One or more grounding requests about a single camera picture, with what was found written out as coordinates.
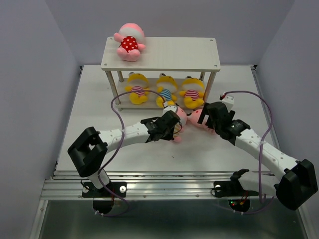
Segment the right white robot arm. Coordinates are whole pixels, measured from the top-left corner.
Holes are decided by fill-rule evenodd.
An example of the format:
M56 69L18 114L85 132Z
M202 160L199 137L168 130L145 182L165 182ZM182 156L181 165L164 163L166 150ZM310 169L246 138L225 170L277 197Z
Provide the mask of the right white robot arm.
M248 193L259 193L276 197L282 205L296 210L318 191L314 165L307 159L299 161L271 144L262 141L250 126L234 119L232 105L222 101L206 103L199 117L222 139L249 153L270 170L269 175L241 169L232 174L228 181L214 182L213 196L239 197Z

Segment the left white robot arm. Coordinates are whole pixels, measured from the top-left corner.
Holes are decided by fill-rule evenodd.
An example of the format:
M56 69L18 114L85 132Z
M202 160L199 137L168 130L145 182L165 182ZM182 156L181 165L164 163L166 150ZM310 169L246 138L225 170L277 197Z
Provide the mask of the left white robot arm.
M99 196L106 196L111 190L111 181L102 167L107 153L118 153L121 147L153 141L173 140L175 126L181 118L171 110L161 117L143 119L128 127L108 131L86 128L68 148L78 174L88 178Z

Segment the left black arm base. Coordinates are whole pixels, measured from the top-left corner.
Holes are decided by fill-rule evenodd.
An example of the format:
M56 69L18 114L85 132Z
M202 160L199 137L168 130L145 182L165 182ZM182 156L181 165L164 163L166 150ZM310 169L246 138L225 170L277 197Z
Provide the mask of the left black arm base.
M82 183L82 197L83 198L111 198L113 195L109 193L104 187L97 189L92 182ZM120 197L126 197L127 183L126 182L110 182L106 187L113 193Z

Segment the pink plush orange stripes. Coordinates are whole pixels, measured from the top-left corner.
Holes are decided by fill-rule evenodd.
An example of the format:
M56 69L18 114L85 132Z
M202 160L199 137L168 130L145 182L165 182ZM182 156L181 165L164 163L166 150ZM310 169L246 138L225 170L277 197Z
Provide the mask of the pink plush orange stripes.
M180 143L181 137L179 136L179 134L184 131L184 127L187 123L187 114L178 104L175 104L174 111L178 115L180 120L174 127L173 141L175 143Z

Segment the pink plush red polka-dot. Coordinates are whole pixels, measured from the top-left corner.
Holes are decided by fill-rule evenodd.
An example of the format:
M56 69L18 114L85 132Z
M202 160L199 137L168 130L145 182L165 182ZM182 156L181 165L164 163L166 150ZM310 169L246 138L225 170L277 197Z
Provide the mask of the pink plush red polka-dot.
M146 48L144 31L135 23L124 24L113 38L120 44L117 55L124 61L137 61Z

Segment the yellow plush pink stripes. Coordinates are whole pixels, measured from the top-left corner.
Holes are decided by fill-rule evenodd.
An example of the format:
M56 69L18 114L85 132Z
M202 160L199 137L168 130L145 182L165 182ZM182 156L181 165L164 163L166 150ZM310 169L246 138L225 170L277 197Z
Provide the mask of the yellow plush pink stripes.
M204 104L204 90L202 80L187 76L181 85L179 94L183 97L184 105L193 110Z
M130 72L127 79L125 91L129 92L129 99L132 104L140 105L148 100L146 92L149 89L148 79L141 73Z

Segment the yellow plush blue stripes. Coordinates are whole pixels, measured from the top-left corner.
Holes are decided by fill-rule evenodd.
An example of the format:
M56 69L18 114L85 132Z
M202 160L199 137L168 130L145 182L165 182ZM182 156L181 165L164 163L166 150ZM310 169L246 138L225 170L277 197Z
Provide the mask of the yellow plush blue stripes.
M157 92L160 94L156 99L157 106L163 108L164 102L168 105L175 105L175 102L177 101L175 93L178 91L176 80L172 76L161 73L156 82L156 86Z

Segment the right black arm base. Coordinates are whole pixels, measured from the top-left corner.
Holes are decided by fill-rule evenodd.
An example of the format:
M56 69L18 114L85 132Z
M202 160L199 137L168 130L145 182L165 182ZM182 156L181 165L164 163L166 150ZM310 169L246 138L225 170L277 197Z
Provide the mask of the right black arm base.
M246 196L246 190L238 181L215 181L211 194L217 198Z

